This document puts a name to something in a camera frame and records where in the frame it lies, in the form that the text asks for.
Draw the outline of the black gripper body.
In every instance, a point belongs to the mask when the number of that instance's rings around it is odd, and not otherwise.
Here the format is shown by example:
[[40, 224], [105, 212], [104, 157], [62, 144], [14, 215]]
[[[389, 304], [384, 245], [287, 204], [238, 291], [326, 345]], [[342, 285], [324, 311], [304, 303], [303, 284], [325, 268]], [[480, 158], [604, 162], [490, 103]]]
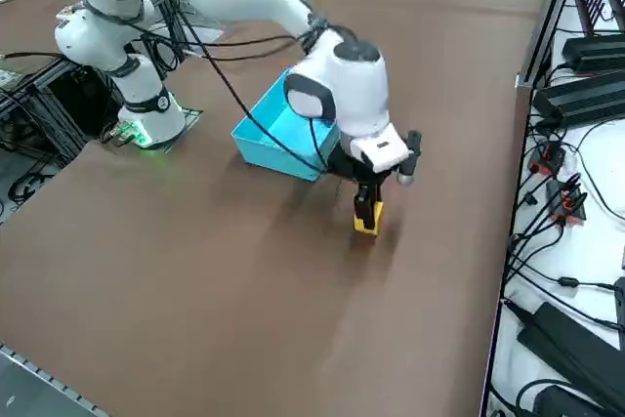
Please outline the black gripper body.
[[359, 185], [383, 183], [391, 170], [375, 173], [365, 163], [349, 156], [340, 145], [336, 145], [327, 158], [327, 172]]

